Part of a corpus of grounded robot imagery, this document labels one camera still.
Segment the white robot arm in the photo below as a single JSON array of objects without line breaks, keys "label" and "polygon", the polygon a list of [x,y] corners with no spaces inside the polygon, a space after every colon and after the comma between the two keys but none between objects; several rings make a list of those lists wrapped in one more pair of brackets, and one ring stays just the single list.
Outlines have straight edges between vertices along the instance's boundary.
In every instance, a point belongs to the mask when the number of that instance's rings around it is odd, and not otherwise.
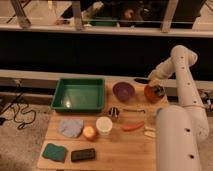
[{"label": "white robot arm", "polygon": [[208,137],[209,124],[190,72],[197,59],[195,52],[176,45],[148,76],[154,84],[175,74],[179,100],[156,112],[156,171],[202,171],[198,143]]}]

